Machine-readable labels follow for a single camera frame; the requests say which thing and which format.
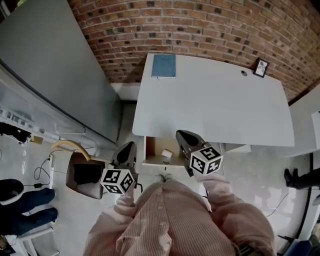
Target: desk drawer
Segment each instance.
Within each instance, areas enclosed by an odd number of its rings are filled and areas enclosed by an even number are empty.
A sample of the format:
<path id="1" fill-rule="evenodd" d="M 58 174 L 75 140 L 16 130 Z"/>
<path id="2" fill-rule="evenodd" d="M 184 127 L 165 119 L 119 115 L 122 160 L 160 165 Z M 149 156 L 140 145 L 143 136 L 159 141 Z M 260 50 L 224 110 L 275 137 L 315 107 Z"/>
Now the desk drawer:
<path id="1" fill-rule="evenodd" d="M 172 152 L 172 157 L 162 156 L 163 150 Z M 143 162 L 145 166 L 174 166 L 184 168 L 185 157 L 175 139 L 144 137 Z"/>

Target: white desk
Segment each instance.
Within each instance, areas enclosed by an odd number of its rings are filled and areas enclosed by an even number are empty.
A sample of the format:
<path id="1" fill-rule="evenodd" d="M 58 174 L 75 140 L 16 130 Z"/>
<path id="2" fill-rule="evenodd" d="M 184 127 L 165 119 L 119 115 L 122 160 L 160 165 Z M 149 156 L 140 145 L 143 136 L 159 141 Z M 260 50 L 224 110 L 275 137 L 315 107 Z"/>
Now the white desk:
<path id="1" fill-rule="evenodd" d="M 176 56 L 176 78 L 152 78 L 148 54 L 133 133 L 174 138 L 189 130 L 209 142 L 294 146 L 292 120 L 279 80 L 220 61 Z"/>

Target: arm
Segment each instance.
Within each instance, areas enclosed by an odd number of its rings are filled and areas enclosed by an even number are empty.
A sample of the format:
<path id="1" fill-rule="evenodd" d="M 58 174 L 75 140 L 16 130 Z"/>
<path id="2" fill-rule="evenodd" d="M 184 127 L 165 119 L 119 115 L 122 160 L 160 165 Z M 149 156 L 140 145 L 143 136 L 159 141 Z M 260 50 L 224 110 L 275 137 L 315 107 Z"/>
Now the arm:
<path id="1" fill-rule="evenodd" d="M 236 197 L 220 174 L 197 175 L 196 180 L 208 191 L 212 220 L 232 242 L 249 245 L 265 256 L 275 255 L 274 232 L 259 209 Z"/>
<path id="2" fill-rule="evenodd" d="M 117 239 L 127 229 L 136 215 L 134 187 L 131 185 L 116 204 L 103 211 L 90 230 L 84 249 L 84 256 L 117 255 Z"/>

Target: jeans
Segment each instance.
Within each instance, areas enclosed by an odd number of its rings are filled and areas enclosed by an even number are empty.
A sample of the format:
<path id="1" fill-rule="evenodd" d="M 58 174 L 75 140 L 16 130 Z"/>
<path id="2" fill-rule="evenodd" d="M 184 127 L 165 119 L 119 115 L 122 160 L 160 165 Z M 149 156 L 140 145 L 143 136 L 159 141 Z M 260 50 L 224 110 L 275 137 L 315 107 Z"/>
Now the jeans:
<path id="1" fill-rule="evenodd" d="M 38 191 L 24 193 L 21 198 L 11 204 L 3 205 L 0 210 L 4 213 L 1 221 L 1 235 L 17 235 L 50 223 L 57 219 L 58 210 L 50 208 L 38 211 L 29 216 L 22 213 L 29 212 L 33 208 L 48 204 L 55 197 L 53 189 L 44 188 Z"/>

